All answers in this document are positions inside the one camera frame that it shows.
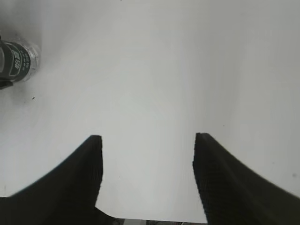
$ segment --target white surface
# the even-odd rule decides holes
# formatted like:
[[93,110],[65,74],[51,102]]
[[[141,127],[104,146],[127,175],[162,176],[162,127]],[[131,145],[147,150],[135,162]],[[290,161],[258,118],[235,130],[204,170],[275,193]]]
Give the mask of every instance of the white surface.
[[299,1],[0,2],[42,47],[39,73],[0,92],[0,195],[99,134],[101,210],[205,222],[192,170],[205,131],[300,196]]

